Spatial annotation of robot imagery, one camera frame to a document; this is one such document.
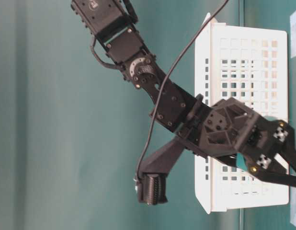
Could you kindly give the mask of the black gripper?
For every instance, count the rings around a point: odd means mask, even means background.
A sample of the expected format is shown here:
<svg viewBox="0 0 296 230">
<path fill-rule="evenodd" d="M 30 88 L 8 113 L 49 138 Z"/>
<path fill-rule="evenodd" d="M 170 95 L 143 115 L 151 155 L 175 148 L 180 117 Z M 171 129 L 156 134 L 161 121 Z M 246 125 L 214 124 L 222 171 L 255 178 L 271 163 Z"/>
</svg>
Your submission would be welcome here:
<svg viewBox="0 0 296 230">
<path fill-rule="evenodd" d="M 284 120 L 268 121 L 234 98 L 212 107 L 192 99 L 179 116 L 181 128 L 174 138 L 174 158 L 185 149 L 241 168 L 256 179 L 296 188 L 296 175 L 275 158 L 279 154 L 296 173 L 295 130 Z"/>
</svg>

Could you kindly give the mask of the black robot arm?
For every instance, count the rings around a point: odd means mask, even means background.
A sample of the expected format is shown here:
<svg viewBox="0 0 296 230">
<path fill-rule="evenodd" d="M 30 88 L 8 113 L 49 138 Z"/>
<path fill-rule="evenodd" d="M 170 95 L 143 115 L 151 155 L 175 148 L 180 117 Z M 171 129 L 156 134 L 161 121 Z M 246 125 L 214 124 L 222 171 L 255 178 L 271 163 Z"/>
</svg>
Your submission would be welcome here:
<svg viewBox="0 0 296 230">
<path fill-rule="evenodd" d="M 176 133 L 170 143 L 139 160 L 137 186 L 164 188 L 171 168 L 189 149 L 230 166 L 236 166 L 240 154 L 255 178 L 296 187 L 295 137 L 288 123 L 268 121 L 235 98 L 208 106 L 202 95 L 194 97 L 173 83 L 135 28 L 138 17 L 131 2 L 74 0 L 71 8 L 90 30 L 92 43 L 100 43 L 112 60 L 103 65 L 145 90 L 155 104 L 152 120 Z"/>
</svg>

